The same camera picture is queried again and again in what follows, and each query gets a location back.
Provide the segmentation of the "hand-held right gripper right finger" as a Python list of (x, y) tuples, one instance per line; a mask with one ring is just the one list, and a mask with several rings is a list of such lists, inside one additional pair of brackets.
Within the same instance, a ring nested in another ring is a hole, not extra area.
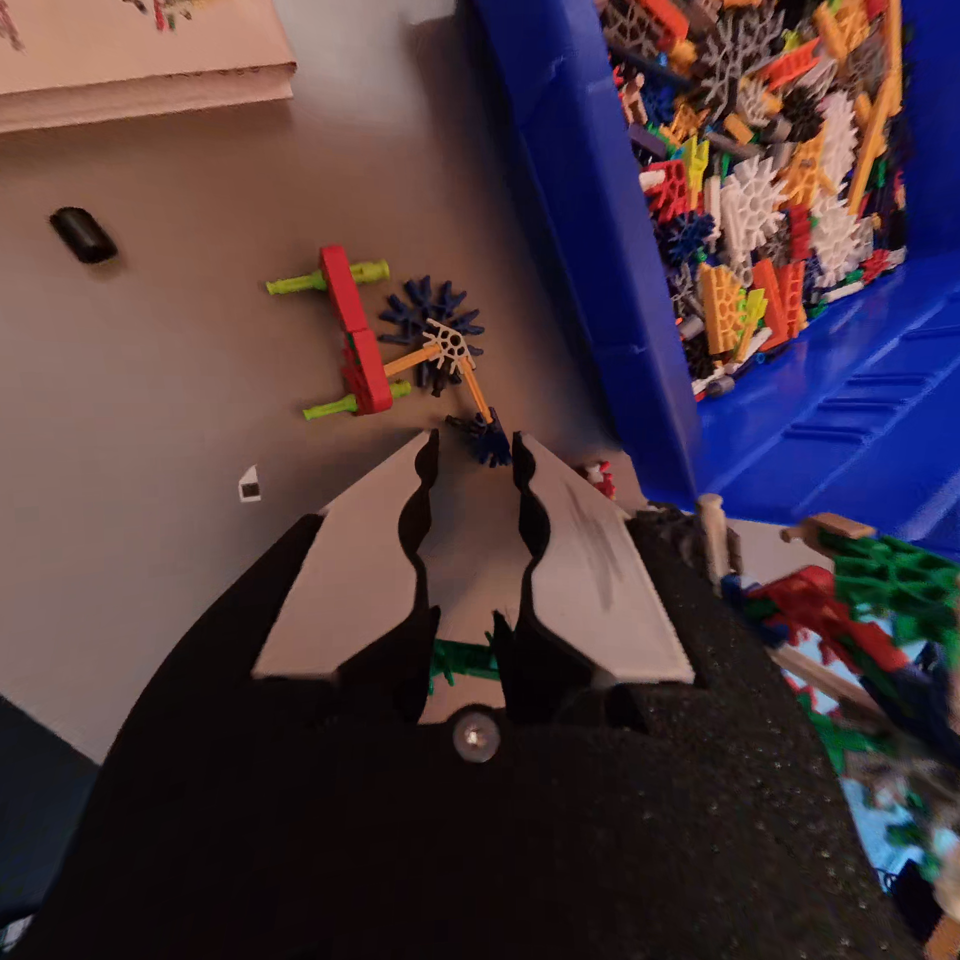
[(630, 515), (529, 433), (511, 443), (529, 558), (515, 624), (498, 618), (513, 723), (579, 721), (612, 690), (691, 688), (694, 663), (631, 535)]

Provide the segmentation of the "red green toy assembly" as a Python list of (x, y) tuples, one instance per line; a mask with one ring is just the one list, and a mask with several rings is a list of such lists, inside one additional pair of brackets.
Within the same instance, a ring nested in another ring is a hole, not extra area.
[(390, 280), (384, 259), (350, 263), (342, 246), (324, 246), (318, 268), (264, 283), (270, 296), (325, 294), (341, 332), (340, 373), (346, 393), (340, 399), (302, 410), (307, 422), (347, 414), (372, 416), (390, 410), (412, 392), (440, 397), (449, 387), (467, 390), (474, 413), (449, 415), (446, 423), (466, 438), (471, 456), (490, 468), (512, 463), (511, 443), (495, 408), (486, 400), (476, 360), (483, 349), (474, 340), (485, 333), (478, 309), (464, 309), (467, 292), (450, 281), (434, 286), (428, 275), (407, 280), (401, 294), (390, 294), (379, 319), (391, 331), (378, 333), (365, 312), (360, 289)]

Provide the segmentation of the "blue plastic bin with label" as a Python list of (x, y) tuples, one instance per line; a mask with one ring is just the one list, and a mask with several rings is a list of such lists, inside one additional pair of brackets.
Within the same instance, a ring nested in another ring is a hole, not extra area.
[(694, 399), (592, 2), (462, 2), (524, 229), (648, 498), (833, 512), (958, 561), (958, 2), (905, 2), (907, 256)]

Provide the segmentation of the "green wheeled toy model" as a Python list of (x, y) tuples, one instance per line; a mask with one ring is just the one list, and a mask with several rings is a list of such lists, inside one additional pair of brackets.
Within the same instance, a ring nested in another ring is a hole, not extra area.
[(706, 570), (766, 644), (840, 779), (901, 809), (888, 842), (921, 850), (920, 876), (958, 920), (958, 564), (835, 513), (781, 531), (826, 558), (740, 585), (722, 498), (696, 515)]

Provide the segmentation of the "person's leg in jeans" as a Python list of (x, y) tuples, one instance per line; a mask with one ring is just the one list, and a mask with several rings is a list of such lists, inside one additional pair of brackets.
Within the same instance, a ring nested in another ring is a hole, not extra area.
[(1, 699), (1, 925), (36, 913), (61, 870), (99, 767)]

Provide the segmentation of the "pile of construction toy pieces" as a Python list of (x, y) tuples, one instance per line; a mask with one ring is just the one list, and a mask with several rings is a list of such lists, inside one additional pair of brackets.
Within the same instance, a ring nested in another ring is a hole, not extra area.
[(594, 4), (696, 402), (906, 260), (903, 3)]

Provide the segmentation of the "green toy connector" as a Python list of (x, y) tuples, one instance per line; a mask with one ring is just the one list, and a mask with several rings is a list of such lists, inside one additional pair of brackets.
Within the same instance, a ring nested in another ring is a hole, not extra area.
[(443, 678), (452, 688), (456, 676), (498, 682), (500, 674), (493, 647), (436, 638), (431, 654), (428, 695), (433, 695), (437, 677)]

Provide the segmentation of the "instruction booklet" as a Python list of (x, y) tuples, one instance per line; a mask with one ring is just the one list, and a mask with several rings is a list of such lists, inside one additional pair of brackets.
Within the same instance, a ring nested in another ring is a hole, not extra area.
[(1, 132), (292, 97), (270, 1), (3, 1)]

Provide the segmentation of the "small black toy piece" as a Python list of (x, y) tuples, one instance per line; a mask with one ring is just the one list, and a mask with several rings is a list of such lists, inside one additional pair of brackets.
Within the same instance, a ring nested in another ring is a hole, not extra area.
[(49, 216), (49, 224), (83, 265), (100, 265), (118, 256), (114, 240), (88, 210), (76, 206), (61, 207)]

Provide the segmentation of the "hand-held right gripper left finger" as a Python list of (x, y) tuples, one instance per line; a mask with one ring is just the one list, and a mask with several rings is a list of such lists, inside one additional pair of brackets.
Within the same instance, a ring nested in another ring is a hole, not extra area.
[(439, 453), (439, 431), (421, 431), (319, 511), (253, 678), (323, 681), (349, 710), (422, 716), (439, 609), (419, 551)]

